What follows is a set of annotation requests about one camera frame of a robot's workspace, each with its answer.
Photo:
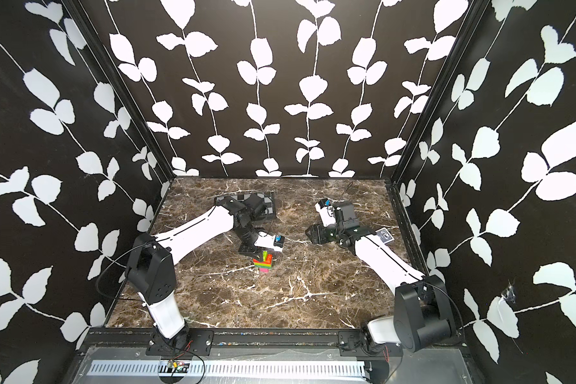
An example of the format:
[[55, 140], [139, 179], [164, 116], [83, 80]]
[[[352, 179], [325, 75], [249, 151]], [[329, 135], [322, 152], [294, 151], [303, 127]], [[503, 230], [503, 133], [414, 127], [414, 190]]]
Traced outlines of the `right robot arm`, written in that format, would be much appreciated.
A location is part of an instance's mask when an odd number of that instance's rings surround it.
[[306, 236], [313, 244], [337, 243], [348, 249], [393, 293], [393, 314], [375, 318], [365, 326], [370, 349], [398, 344], [416, 352], [456, 336], [451, 300], [441, 278], [426, 276], [404, 262], [373, 230], [314, 224], [306, 229]]

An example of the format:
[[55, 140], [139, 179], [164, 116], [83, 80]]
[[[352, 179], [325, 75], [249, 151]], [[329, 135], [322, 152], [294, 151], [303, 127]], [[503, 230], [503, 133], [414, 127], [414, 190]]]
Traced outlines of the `small circuit board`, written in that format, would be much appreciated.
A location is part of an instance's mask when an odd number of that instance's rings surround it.
[[183, 377], [188, 374], [190, 361], [161, 361], [158, 375], [161, 377]]

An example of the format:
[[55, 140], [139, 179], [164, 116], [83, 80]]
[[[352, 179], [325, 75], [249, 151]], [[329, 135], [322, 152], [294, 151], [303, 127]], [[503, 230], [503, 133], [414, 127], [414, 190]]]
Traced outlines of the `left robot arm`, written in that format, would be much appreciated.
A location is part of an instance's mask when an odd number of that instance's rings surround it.
[[258, 195], [250, 195], [243, 201], [226, 196], [206, 213], [174, 230], [159, 235], [144, 233], [136, 238], [125, 276], [137, 290], [161, 336], [171, 340], [187, 331], [175, 299], [175, 266], [191, 251], [230, 231], [238, 235], [247, 254], [283, 250], [283, 236], [254, 226], [266, 210], [264, 198]]

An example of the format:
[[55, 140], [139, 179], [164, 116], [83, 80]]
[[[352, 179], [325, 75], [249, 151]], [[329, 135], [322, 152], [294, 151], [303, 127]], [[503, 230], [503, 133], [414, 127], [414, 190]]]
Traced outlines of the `black white chessboard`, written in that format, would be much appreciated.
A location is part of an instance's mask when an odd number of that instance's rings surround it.
[[214, 197], [214, 204], [224, 200], [224, 198], [232, 198], [233, 200], [237, 200], [240, 203], [245, 203], [245, 201], [249, 200], [251, 200], [253, 203], [257, 203], [257, 200], [253, 199], [252, 196], [257, 196], [262, 200], [263, 203], [262, 208], [254, 209], [253, 220], [255, 222], [270, 221], [277, 216], [273, 192], [245, 191], [242, 193], [235, 192], [228, 195], [219, 195]]

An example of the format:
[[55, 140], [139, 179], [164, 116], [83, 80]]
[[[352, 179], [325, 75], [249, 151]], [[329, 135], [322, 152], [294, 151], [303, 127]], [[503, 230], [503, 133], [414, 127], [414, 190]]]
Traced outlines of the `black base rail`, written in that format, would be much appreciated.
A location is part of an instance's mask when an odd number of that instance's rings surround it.
[[377, 344], [360, 329], [238, 329], [191, 328], [175, 339], [165, 339], [153, 329], [146, 355], [172, 358], [207, 357], [212, 350], [246, 348], [270, 349], [332, 349], [342, 357], [380, 360], [398, 357], [406, 351], [399, 342]]

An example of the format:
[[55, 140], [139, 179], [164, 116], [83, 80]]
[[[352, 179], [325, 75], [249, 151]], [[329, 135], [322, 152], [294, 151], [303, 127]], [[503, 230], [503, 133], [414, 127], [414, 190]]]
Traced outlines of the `white perforated strip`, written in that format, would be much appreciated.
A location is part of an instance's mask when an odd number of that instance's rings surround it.
[[[85, 376], [152, 377], [158, 375], [161, 361], [94, 360]], [[237, 377], [248, 379], [368, 379], [365, 364], [359, 361], [190, 361], [183, 377]]]

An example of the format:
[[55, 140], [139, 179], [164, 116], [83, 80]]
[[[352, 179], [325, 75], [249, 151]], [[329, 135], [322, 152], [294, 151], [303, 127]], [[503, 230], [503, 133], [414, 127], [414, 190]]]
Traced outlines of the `red lego brick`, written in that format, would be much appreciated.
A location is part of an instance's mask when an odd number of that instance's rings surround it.
[[255, 266], [257, 266], [257, 265], [271, 266], [271, 267], [273, 266], [273, 261], [272, 261], [272, 259], [269, 259], [267, 262], [253, 259], [252, 262], [253, 262], [253, 264], [254, 264]]

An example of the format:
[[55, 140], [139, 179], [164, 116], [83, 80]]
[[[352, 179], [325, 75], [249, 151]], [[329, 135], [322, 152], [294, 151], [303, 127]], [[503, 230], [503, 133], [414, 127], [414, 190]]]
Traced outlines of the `blue playing card box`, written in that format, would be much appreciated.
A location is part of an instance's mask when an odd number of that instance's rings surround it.
[[380, 238], [380, 240], [384, 243], [391, 243], [394, 241], [394, 236], [390, 233], [388, 228], [380, 228], [376, 230], [376, 235]]

